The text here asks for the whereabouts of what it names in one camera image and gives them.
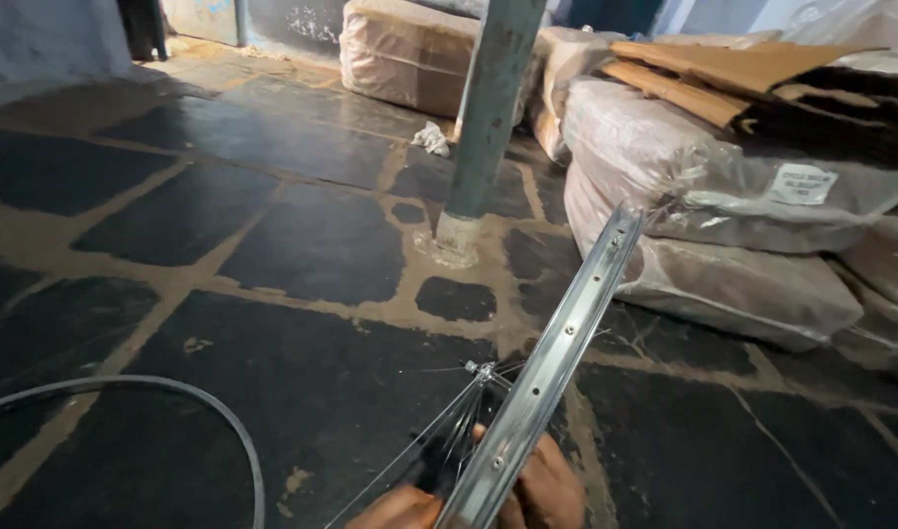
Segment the debris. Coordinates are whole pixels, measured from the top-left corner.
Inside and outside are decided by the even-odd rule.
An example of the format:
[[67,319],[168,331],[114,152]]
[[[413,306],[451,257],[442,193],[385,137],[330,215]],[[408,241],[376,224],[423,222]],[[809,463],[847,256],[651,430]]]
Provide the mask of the debris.
[[439,126],[431,121],[427,121],[426,126],[416,133],[412,145],[421,145],[430,154],[435,153],[445,158],[449,157],[449,144],[446,143],[446,137]]

